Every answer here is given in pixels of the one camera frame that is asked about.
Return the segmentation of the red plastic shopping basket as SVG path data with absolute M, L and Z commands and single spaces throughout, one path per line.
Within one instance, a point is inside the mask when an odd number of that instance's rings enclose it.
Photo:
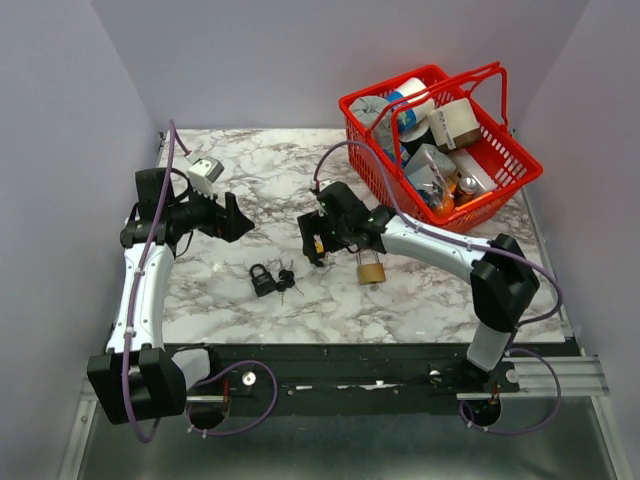
M 426 65 L 343 96 L 353 169 L 383 204 L 463 233 L 543 172 L 511 135 L 498 62 L 448 76 Z

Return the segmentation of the blue white paper cup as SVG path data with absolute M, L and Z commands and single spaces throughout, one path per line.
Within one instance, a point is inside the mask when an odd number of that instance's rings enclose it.
M 414 141 L 429 130 L 428 115 L 435 109 L 433 98 L 422 99 L 428 96 L 426 85 L 418 78 L 411 77 L 399 87 L 391 91 L 385 99 L 389 103 L 402 100 L 395 109 L 407 104 L 408 108 L 398 114 L 398 133 L 403 142 Z

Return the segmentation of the brass padlock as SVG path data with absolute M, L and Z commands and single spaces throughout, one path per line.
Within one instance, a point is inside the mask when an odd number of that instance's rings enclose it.
M 381 284 L 387 280 L 379 253 L 375 250 L 359 250 L 356 253 L 356 262 L 358 282 L 361 285 Z

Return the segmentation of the grey wrapped roll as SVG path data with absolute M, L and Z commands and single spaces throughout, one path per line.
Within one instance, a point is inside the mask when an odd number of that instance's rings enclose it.
M 383 97 L 362 96 L 350 105 L 349 110 L 365 128 L 370 128 L 389 104 L 390 102 Z M 385 151 L 390 151 L 394 144 L 391 131 L 391 115 L 392 111 L 388 110 L 373 130 L 375 141 Z

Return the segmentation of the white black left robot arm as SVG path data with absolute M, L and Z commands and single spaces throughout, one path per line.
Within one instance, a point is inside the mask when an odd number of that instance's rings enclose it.
M 138 201 L 120 233 L 125 280 L 111 337 L 101 355 L 90 357 L 87 377 L 114 424 L 181 414 L 191 388 L 214 393 L 222 380 L 217 358 L 207 347 L 171 353 L 163 340 L 168 280 L 183 236 L 199 231 L 228 243 L 255 224 L 236 196 L 219 202 L 193 186 L 175 195 L 163 168 L 135 175 Z

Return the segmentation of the cream brown foam block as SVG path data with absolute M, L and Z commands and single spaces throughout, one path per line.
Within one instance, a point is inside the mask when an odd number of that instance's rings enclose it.
M 481 137 L 480 124 L 467 98 L 434 109 L 427 119 L 435 145 L 443 153 L 469 147 Z

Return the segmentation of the black key bunch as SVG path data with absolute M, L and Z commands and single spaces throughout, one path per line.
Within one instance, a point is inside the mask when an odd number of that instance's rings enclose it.
M 293 260 L 291 260 L 287 265 L 285 265 L 283 261 L 280 262 L 276 291 L 279 293 L 281 305 L 284 304 L 285 293 L 288 290 L 293 290 L 300 296 L 304 295 L 302 290 L 296 285 Z

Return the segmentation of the yellow black padlock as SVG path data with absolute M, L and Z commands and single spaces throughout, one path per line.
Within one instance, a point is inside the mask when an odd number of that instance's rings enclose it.
M 315 251 L 318 255 L 323 255 L 325 253 L 324 244 L 319 235 L 313 236 L 313 244 Z

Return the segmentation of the clear plastic box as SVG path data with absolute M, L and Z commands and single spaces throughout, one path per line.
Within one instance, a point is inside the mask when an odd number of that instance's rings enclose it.
M 416 190 L 442 188 L 456 170 L 454 162 L 431 144 L 422 144 L 404 168 L 407 180 Z

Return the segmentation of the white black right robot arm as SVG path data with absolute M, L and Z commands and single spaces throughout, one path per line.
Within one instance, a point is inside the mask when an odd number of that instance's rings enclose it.
M 354 247 L 420 261 L 471 287 L 479 325 L 460 379 L 474 392 L 493 384 L 495 367 L 540 287 L 517 241 L 505 234 L 492 240 L 456 234 L 390 206 L 369 209 L 343 182 L 328 183 L 313 194 L 317 208 L 297 217 L 302 252 L 311 264 L 321 267 L 327 254 Z

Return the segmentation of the black and aluminium base rail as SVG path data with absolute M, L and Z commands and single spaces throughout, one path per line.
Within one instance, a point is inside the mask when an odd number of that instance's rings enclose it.
M 596 357 L 573 341 L 517 344 L 490 373 L 466 361 L 460 343 L 172 343 L 171 353 L 207 347 L 212 374 L 187 393 L 200 415 L 240 417 L 430 413 L 448 415 L 461 400 L 604 396 Z

